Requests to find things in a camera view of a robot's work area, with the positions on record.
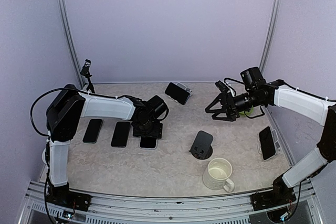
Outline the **purple-cased phone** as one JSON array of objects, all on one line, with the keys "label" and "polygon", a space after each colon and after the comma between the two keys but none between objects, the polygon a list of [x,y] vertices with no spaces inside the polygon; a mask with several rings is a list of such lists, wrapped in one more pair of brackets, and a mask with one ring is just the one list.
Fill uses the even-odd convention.
[{"label": "purple-cased phone", "polygon": [[157,139],[153,137],[141,137],[139,148],[153,150],[157,147]]}]

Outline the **black phone dark case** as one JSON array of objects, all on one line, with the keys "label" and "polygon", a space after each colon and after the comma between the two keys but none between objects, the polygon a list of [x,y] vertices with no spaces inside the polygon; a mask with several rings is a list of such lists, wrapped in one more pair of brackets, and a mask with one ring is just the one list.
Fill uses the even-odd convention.
[{"label": "black phone dark case", "polygon": [[111,140],[111,146],[125,148],[128,142],[130,122],[117,122]]}]

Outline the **silver folding phone stand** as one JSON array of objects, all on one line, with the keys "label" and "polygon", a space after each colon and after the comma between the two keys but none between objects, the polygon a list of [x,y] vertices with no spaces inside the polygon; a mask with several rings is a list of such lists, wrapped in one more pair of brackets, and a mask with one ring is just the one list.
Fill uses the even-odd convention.
[{"label": "silver folding phone stand", "polygon": [[186,91],[187,93],[189,93],[190,96],[192,96],[192,90],[191,90],[190,88],[188,88],[186,85],[184,85],[184,84],[182,84],[182,83],[180,83],[180,82],[177,82],[176,85],[177,85],[179,88],[181,88],[181,89],[183,89],[184,91]]}]

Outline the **blue phone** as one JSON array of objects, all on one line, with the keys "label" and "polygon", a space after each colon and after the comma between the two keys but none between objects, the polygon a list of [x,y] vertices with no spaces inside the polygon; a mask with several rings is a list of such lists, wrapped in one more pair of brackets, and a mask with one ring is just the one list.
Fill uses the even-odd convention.
[{"label": "blue phone", "polygon": [[191,94],[186,89],[170,82],[165,89],[165,94],[181,105],[185,105]]}]

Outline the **round dark wooden stand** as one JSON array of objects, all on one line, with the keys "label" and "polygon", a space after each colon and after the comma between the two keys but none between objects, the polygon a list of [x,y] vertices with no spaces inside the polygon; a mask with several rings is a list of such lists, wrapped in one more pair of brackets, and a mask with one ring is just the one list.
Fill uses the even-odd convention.
[{"label": "round dark wooden stand", "polygon": [[211,157],[213,153],[212,142],[214,137],[205,132],[199,131],[191,146],[190,153],[200,160],[205,160]]}]

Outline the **teal-cased phone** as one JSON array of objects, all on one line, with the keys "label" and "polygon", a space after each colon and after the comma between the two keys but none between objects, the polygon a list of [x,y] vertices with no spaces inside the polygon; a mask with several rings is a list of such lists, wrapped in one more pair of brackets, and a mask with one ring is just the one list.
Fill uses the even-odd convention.
[{"label": "teal-cased phone", "polygon": [[101,127],[103,124],[102,119],[91,119],[86,128],[82,141],[87,144],[94,144],[97,142]]}]

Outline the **clear acrylic phone stand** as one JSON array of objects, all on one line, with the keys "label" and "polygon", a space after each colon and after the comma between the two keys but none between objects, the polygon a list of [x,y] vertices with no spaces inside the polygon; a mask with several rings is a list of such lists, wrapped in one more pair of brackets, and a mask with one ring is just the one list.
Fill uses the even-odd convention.
[{"label": "clear acrylic phone stand", "polygon": [[[272,136],[272,139],[274,141],[276,154],[277,154],[281,151],[281,146],[280,146],[280,143],[279,143],[279,137],[278,137],[277,131],[275,129],[271,129],[270,131],[271,131],[271,136]],[[262,154],[260,140],[257,141],[257,150],[258,150],[259,154]]]}]

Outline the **black pole phone stand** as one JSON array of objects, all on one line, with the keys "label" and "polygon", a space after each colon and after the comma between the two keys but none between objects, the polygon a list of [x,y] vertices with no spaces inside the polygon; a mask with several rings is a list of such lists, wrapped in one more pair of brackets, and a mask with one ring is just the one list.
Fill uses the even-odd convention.
[{"label": "black pole phone stand", "polygon": [[93,83],[91,82],[92,74],[89,71],[90,66],[91,66],[91,61],[89,59],[86,59],[85,62],[84,62],[84,65],[82,67],[82,70],[80,71],[80,74],[82,76],[84,76],[88,81],[88,85],[86,87],[86,90],[90,91],[91,93],[95,93]]}]

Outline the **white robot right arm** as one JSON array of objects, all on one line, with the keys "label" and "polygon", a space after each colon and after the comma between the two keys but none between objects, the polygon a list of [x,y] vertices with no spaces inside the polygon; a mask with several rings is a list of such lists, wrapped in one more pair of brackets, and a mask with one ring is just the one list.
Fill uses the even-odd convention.
[{"label": "white robot right arm", "polygon": [[269,110],[295,159],[295,164],[275,179],[268,194],[269,201],[279,205],[293,187],[335,161],[335,100],[295,88],[281,79],[268,82],[258,67],[248,68],[240,76],[245,93],[234,95],[224,81],[217,81],[219,95],[205,111],[214,120],[233,122],[251,108]]}]

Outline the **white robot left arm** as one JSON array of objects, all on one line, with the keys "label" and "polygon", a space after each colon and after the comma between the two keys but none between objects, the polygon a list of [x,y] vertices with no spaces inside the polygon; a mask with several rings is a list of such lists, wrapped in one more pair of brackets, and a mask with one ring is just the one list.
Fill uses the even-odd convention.
[{"label": "white robot left arm", "polygon": [[74,199],[72,191],[65,187],[68,185],[69,146],[83,119],[128,121],[134,137],[161,139],[162,121],[168,116],[169,108],[158,95],[148,100],[126,94],[115,97],[79,90],[72,84],[58,92],[46,111],[45,162],[49,167],[48,178],[54,186],[52,195],[66,206]]}]

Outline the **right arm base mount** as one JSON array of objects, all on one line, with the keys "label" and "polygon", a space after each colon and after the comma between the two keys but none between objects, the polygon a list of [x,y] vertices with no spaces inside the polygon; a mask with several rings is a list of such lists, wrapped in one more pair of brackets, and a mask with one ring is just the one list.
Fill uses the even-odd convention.
[{"label": "right arm base mount", "polygon": [[273,190],[254,193],[250,196],[254,211],[286,205],[291,201],[296,201],[295,194],[290,191],[284,195],[277,194]]}]

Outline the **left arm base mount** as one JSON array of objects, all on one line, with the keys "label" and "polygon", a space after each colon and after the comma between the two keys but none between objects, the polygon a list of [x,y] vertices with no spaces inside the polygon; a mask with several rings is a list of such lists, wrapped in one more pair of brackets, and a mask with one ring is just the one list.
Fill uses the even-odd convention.
[{"label": "left arm base mount", "polygon": [[74,191],[58,191],[56,194],[48,193],[46,201],[57,206],[87,212],[91,203],[91,196]]}]

